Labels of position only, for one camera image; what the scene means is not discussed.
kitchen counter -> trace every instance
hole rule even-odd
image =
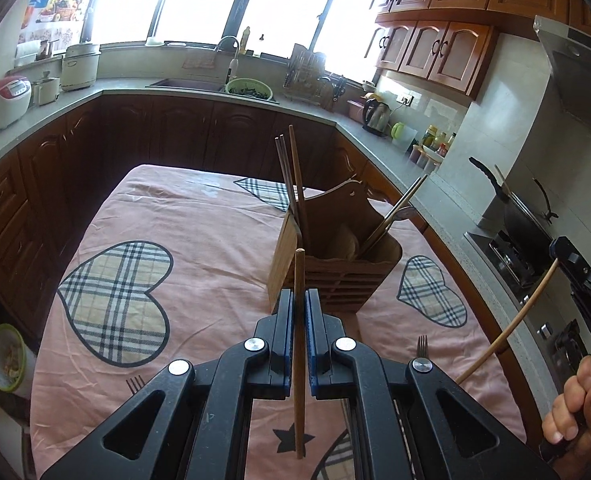
[[[43,107],[30,108],[20,120],[0,131],[0,158],[45,124],[102,94],[160,94],[244,104],[335,125],[338,131],[351,140],[401,192],[411,187],[416,178],[423,174],[423,170],[410,163],[404,153],[393,145],[391,139],[369,134],[362,129],[361,124],[346,116],[334,114],[280,94],[276,95],[279,103],[275,104],[224,93],[148,87],[157,80],[99,79],[91,88],[62,92],[58,101]],[[443,188],[447,189],[439,175],[431,174],[416,193],[413,205],[463,267],[500,327],[505,327],[517,313],[514,302],[491,269],[464,238],[464,232],[467,231],[485,233],[475,225],[459,205],[449,198]],[[549,411],[553,399],[558,394],[549,368],[524,323],[511,335],[509,343],[531,387],[538,409],[541,415],[544,415]]]

window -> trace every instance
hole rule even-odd
[[[317,52],[327,55],[326,70],[344,75],[354,81],[371,80],[375,74],[375,62],[379,51],[369,50],[369,42],[375,32],[375,44],[378,37],[375,25],[377,9],[369,10],[371,0],[333,0],[329,14],[315,44]]]
[[[234,0],[165,0],[156,37],[217,43],[233,3]]]
[[[158,0],[98,0],[92,41],[117,43],[146,40]]]
[[[326,3],[327,0],[249,0],[240,33],[251,27],[247,48],[254,52],[291,57],[294,43],[309,48],[318,15]]]

plaid heart pattern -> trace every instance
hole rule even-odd
[[[172,267],[171,253],[146,241],[115,245],[80,264],[58,287],[80,341],[118,367],[158,356],[169,339],[169,319],[151,291]]]
[[[438,325],[458,328],[466,324],[463,301],[445,284],[440,267],[426,256],[413,256],[407,262],[397,299]]]
[[[258,178],[243,178],[236,180],[236,184],[248,191],[254,197],[259,198],[265,204],[274,206],[282,212],[287,212],[289,197],[287,185],[282,182],[270,182]]]

chopstick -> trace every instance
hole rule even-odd
[[[529,298],[525,306],[522,307],[520,312],[517,313],[517,316],[514,317],[513,321],[509,324],[508,327],[506,327],[506,329],[504,329],[504,331],[498,336],[498,338],[492,343],[492,345],[489,346],[489,348],[487,348],[487,351],[484,354],[482,354],[478,358],[478,360],[469,367],[469,369],[466,372],[464,372],[460,377],[458,377],[455,380],[457,384],[462,384],[464,381],[466,381],[470,377],[470,375],[472,375],[478,368],[480,368],[486,362],[486,360],[489,357],[491,357],[492,354],[495,353],[499,346],[507,340],[507,338],[513,333],[513,331],[529,313],[531,307],[534,306],[535,302],[544,290],[544,287],[546,287],[546,285],[549,283],[549,280],[551,279],[553,273],[555,272],[555,269],[557,268],[558,259],[556,258],[555,261],[551,264],[551,267],[549,268],[548,272],[544,275],[542,281],[540,282],[540,285],[537,286],[537,289],[531,295],[531,298]]]
[[[367,240],[365,240],[360,249],[358,257],[366,254],[376,243],[378,243],[378,241],[380,241],[380,238],[386,234],[391,224],[395,221],[395,214],[409,203],[409,200],[411,200],[413,195],[415,195],[416,191],[420,186],[422,186],[422,183],[427,179],[428,176],[429,175],[426,174],[419,176],[413,185],[408,189],[408,191],[402,195],[402,198],[393,206],[389,213],[386,214],[383,221],[380,222],[380,225],[378,225],[378,227],[375,228],[375,231],[373,231],[368,236]]]
[[[296,195],[294,193],[293,184],[291,184],[291,169],[288,165],[288,158],[283,151],[282,148],[282,141],[280,137],[276,137],[276,147],[278,149],[278,160],[280,161],[280,169],[282,170],[282,178],[285,181],[285,186],[287,186],[287,196],[289,198],[289,206],[291,208],[291,213],[293,213],[295,223],[300,225],[297,208],[296,208]]]
[[[294,276],[294,354],[292,380],[294,386],[294,433],[295,456],[304,457],[304,392],[306,390],[306,367],[304,346],[304,250],[295,250]]]
[[[304,250],[309,251],[309,219],[306,214],[306,203],[304,202],[304,188],[302,186],[302,173],[300,171],[300,157],[297,153],[296,131],[294,130],[293,124],[289,124],[289,140],[291,142],[291,156],[294,162],[298,216],[301,220],[300,231],[302,232]]]

metal fork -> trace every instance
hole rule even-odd
[[[416,356],[429,359],[429,338],[426,335],[418,337],[418,346],[416,347]]]
[[[126,381],[127,381],[127,386],[129,387],[129,390],[131,390],[132,396],[134,396],[136,393],[138,393],[140,390],[142,390],[142,388],[144,388],[144,385],[146,384],[144,382],[144,379],[140,375],[135,376],[132,379],[126,379]]]

